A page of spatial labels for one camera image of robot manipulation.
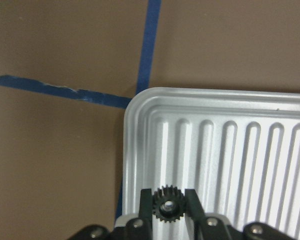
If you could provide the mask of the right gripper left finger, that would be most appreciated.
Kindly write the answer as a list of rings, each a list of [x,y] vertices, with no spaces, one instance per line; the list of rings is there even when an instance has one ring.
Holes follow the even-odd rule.
[[[138,217],[149,222],[153,219],[153,195],[150,188],[140,191]]]

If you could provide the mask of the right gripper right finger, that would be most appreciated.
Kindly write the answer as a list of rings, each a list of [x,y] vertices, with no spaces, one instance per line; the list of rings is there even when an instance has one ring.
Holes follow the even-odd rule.
[[[195,189],[185,189],[186,215],[192,220],[205,218],[205,211]]]

